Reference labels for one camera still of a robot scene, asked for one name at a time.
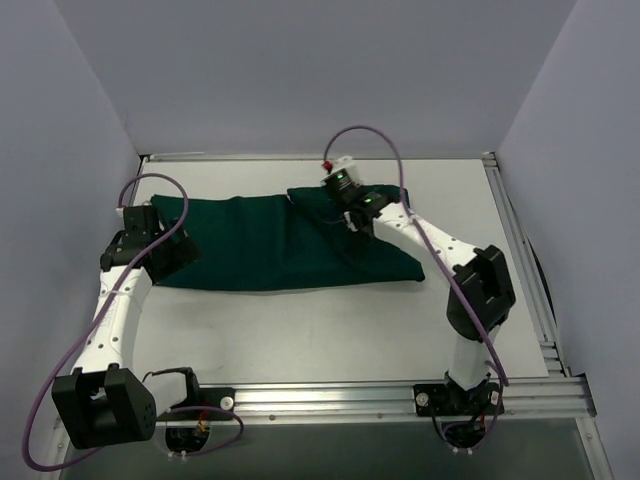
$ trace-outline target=folded cloth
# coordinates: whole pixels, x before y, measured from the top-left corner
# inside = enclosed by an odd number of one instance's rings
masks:
[[[367,187],[398,195],[398,187]],[[166,220],[181,198],[155,195]],[[223,291],[273,291],[424,279],[420,263],[393,245],[350,231],[320,187],[287,195],[189,202],[184,228],[202,258],[160,285]]]

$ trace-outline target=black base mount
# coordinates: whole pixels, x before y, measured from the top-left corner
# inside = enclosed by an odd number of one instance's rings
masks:
[[[447,379],[414,385],[413,398],[419,417],[473,417],[494,415],[496,409],[498,414],[504,413],[504,406],[497,404],[499,391],[500,386],[489,379],[468,391]]]

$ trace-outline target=black bracket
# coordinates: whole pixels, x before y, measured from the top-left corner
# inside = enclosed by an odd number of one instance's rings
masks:
[[[231,387],[200,387],[198,391],[198,399],[195,405],[203,405],[208,407],[216,407],[222,408],[223,410],[227,410],[233,412],[235,408],[236,402],[236,391]],[[187,405],[176,405],[176,407],[187,406]],[[182,421],[182,420],[199,420],[200,419],[199,411],[193,412],[183,412],[183,413],[165,413],[159,417],[159,420],[163,422],[172,422],[172,421]],[[225,415],[224,413],[217,412],[206,412],[205,417],[207,421],[211,422],[220,422],[229,420],[229,415]]]
[[[160,237],[175,221],[161,222],[153,205],[125,207],[124,229],[116,233],[100,256],[100,269],[108,272],[112,267],[127,265],[145,247]],[[144,267],[155,285],[169,275],[200,258],[200,251],[184,229],[179,228],[170,239],[146,255],[136,268]]]
[[[470,391],[454,382],[426,383],[413,386],[416,415],[419,417],[460,417],[504,413],[504,405],[496,405],[500,391],[497,383],[484,381]]]
[[[77,449],[149,440],[153,395],[128,368],[57,377],[51,396]]]
[[[474,252],[476,257],[467,265],[453,267],[453,278],[485,331],[490,332],[507,319],[509,310],[516,303],[516,296],[504,253],[493,245],[484,250],[476,248]],[[453,289],[449,290],[447,318],[455,331],[467,340],[482,341]]]

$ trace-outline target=cable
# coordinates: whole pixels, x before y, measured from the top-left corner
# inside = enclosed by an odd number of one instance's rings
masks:
[[[416,230],[420,234],[420,237],[422,238],[424,244],[426,245],[427,249],[431,253],[431,256],[435,260],[436,264],[440,268],[440,271],[442,272],[442,274],[445,276],[445,278],[449,282],[449,285],[451,285],[451,288],[453,289],[454,293],[456,294],[456,296],[460,300],[460,303],[462,304],[462,306],[466,310],[467,314],[469,314],[469,317],[471,318],[471,321],[473,322],[473,325],[475,326],[476,330],[478,331],[478,334],[480,335],[480,338],[482,339],[484,344],[487,346],[487,349],[489,350],[489,354],[491,355],[491,359],[493,360],[493,365],[495,365],[495,367],[496,367],[496,372],[497,372],[498,377],[500,378],[501,382],[505,386],[508,386],[509,385],[509,379],[507,378],[507,374],[506,374],[506,372],[504,370],[504,367],[502,366],[502,362],[500,361],[500,357],[498,357],[498,352],[496,352],[496,349],[495,349],[495,347],[493,345],[493,342],[491,341],[491,339],[489,338],[489,335],[487,334],[486,330],[482,326],[482,322],[480,321],[480,319],[478,318],[478,315],[473,310],[473,307],[471,306],[471,304],[469,303],[467,298],[464,296],[464,293],[462,292],[462,290],[460,289],[460,287],[458,286],[458,284],[454,280],[453,275],[451,275],[451,273],[449,273],[449,270],[447,270],[447,267],[445,266],[444,262],[440,259],[440,256],[436,253],[435,248],[433,247],[433,245],[431,243],[431,240],[429,240],[429,237],[427,236],[426,232],[424,231],[424,229],[422,228],[420,223],[415,219],[414,212],[409,207],[409,203],[407,201],[407,194],[406,194],[405,188],[404,188],[404,168],[402,166],[402,159],[400,158],[400,153],[398,152],[398,149],[396,148],[396,146],[393,143],[393,141],[389,137],[387,137],[387,135],[385,135],[383,132],[378,130],[377,128],[369,127],[367,125],[353,125],[351,127],[343,128],[342,130],[337,132],[333,137],[331,137],[331,139],[327,143],[327,146],[324,149],[324,154],[323,154],[322,160],[324,162],[327,161],[327,157],[329,155],[329,149],[331,148],[333,143],[338,139],[338,137],[340,137],[344,133],[350,132],[351,130],[367,130],[369,132],[375,133],[376,135],[381,137],[387,143],[389,148],[391,148],[391,151],[393,152],[393,154],[394,154],[394,156],[396,158],[396,161],[398,163],[398,176],[399,176],[399,181],[400,181],[400,202],[402,203],[404,211],[407,214],[407,217],[411,219],[411,222],[416,227]]]
[[[33,470],[36,470],[38,472],[55,472],[57,470],[62,470],[63,468],[67,468],[67,467],[70,467],[72,465],[75,465],[75,464],[81,462],[82,460],[90,457],[91,455],[93,455],[94,453],[96,453],[96,452],[98,452],[100,450],[100,448],[96,448],[96,449],[90,450],[90,451],[84,453],[83,455],[81,455],[81,456],[79,456],[77,458],[74,458],[73,460],[69,460],[69,461],[60,463],[58,465],[41,465],[41,464],[37,463],[31,457],[31,452],[29,451],[29,441],[31,439],[31,430],[33,429],[33,424],[35,422],[36,414],[38,413],[38,410],[40,409],[40,405],[42,404],[42,400],[44,399],[44,397],[47,394],[47,391],[49,390],[51,385],[53,384],[56,376],[60,373],[62,368],[65,366],[65,364],[71,359],[73,354],[84,345],[84,343],[87,340],[87,338],[89,338],[89,336],[98,327],[98,325],[100,325],[100,322],[102,322],[102,320],[104,319],[107,311],[109,310],[109,307],[111,306],[111,304],[113,303],[114,298],[116,297],[116,293],[115,292],[120,290],[120,287],[124,283],[125,279],[129,275],[129,273],[131,273],[131,270],[133,270],[133,268],[147,254],[149,254],[149,252],[151,252],[154,248],[156,248],[162,242],[164,242],[165,240],[170,238],[175,232],[177,232],[178,229],[184,223],[185,219],[187,218],[187,213],[189,211],[189,197],[187,196],[187,192],[182,187],[182,185],[180,185],[176,180],[174,180],[171,177],[168,177],[167,175],[163,175],[161,173],[144,173],[142,175],[138,175],[137,177],[129,180],[126,183],[126,185],[122,188],[122,191],[120,192],[120,196],[118,197],[118,207],[122,208],[122,207],[125,206],[125,204],[124,204],[124,196],[125,196],[128,188],[133,183],[137,182],[138,180],[141,180],[143,178],[148,178],[148,177],[156,177],[156,178],[161,178],[163,180],[166,180],[166,181],[174,184],[178,188],[178,190],[180,190],[180,193],[182,194],[182,198],[184,200],[184,204],[183,204],[183,207],[182,207],[182,214],[180,215],[180,218],[175,223],[175,225],[173,225],[170,229],[165,231],[160,237],[158,237],[156,240],[154,240],[152,243],[150,243],[142,251],[140,251],[140,253],[138,253],[131,260],[131,262],[129,262],[129,264],[123,270],[122,274],[116,280],[111,293],[109,293],[109,295],[107,296],[106,301],[102,305],[102,308],[100,309],[100,311],[98,311],[98,313],[96,314],[96,316],[93,319],[93,321],[84,330],[84,332],[82,332],[82,334],[78,337],[78,339],[71,346],[71,348],[69,348],[69,350],[62,356],[62,358],[58,361],[58,363],[55,365],[55,367],[53,367],[53,370],[51,371],[51,373],[49,374],[47,379],[44,381],[44,384],[42,385],[42,387],[40,388],[40,390],[36,394],[36,398],[35,398],[35,400],[33,402],[33,405],[31,406],[31,409],[29,410],[29,414],[27,415],[27,421],[26,421],[26,425],[25,425],[25,428],[24,428],[24,433],[22,435],[22,459],[24,460],[24,462],[27,464],[27,466],[29,468],[31,468]]]
[[[235,436],[231,437],[229,440],[225,440],[224,442],[221,442],[217,445],[214,445],[213,447],[207,448],[207,449],[203,449],[203,450],[199,450],[197,452],[190,452],[190,453],[185,453],[184,456],[185,457],[198,457],[201,455],[207,455],[209,453],[213,453],[215,451],[218,451],[222,448],[228,447],[229,445],[231,445],[234,442],[237,442],[238,440],[240,440],[240,437],[242,437],[242,434],[244,433],[244,422],[242,421],[242,419],[235,413],[229,411],[229,410],[223,410],[222,408],[218,408],[218,407],[208,407],[208,406],[197,406],[197,407],[179,407],[179,408],[172,408],[170,410],[171,413],[184,413],[184,412],[213,412],[213,413],[218,413],[221,415],[227,415],[228,417],[232,418],[233,420],[235,420],[236,422],[238,422],[238,426],[240,427],[240,429],[238,430],[238,433],[235,434]]]

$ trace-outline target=green cloth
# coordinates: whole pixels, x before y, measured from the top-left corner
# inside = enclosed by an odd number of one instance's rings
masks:
[[[398,187],[374,185],[398,195]],[[399,280],[423,280],[420,264],[396,247],[354,233],[324,190],[287,195],[190,200],[184,228],[202,253],[160,285],[200,290],[273,291]],[[165,220],[182,199],[155,195]]]

